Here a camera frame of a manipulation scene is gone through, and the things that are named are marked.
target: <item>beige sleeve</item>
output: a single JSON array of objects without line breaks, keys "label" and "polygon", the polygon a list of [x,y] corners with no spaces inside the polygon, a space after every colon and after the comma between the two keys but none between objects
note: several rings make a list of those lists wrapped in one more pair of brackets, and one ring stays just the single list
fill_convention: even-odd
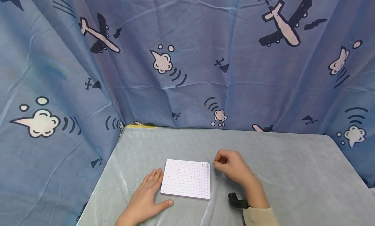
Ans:
[{"label": "beige sleeve", "polygon": [[243,217],[246,226],[279,226],[272,208],[256,209],[249,207],[243,209]]}]

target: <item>gray table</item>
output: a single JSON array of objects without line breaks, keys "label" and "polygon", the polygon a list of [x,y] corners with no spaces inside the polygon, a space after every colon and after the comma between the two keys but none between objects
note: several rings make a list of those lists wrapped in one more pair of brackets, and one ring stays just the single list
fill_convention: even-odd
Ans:
[{"label": "gray table", "polygon": [[[330,137],[230,130],[126,127],[82,214],[79,226],[111,225],[132,193],[166,159],[210,162],[238,150],[261,180],[281,226],[375,225],[375,198]],[[242,190],[211,168],[211,199],[165,196],[173,207],[144,225],[243,225],[227,194]]]}]

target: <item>left hand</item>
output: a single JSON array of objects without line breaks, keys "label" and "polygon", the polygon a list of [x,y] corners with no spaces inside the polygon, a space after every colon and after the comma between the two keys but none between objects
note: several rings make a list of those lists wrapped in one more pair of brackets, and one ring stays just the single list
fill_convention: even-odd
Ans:
[{"label": "left hand", "polygon": [[163,174],[160,168],[158,171],[154,169],[151,174],[146,175],[141,185],[131,197],[128,206],[118,217],[116,226],[136,226],[173,204],[171,199],[159,204],[155,203],[155,194],[162,184]]}]

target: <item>fabric backdrop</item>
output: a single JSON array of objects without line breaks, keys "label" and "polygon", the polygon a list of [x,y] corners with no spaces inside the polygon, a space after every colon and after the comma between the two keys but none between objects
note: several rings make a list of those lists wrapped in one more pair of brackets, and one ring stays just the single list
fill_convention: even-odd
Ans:
[{"label": "fabric backdrop", "polygon": [[0,0],[2,223],[75,225],[126,124],[326,134],[375,186],[374,13],[375,0]]}]

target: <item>dot grid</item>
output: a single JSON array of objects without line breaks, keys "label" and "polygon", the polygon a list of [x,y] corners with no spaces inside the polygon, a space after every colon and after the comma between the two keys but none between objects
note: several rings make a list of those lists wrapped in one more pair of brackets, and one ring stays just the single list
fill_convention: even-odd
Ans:
[{"label": "dot grid", "polygon": [[160,193],[210,199],[210,164],[167,159]]}]

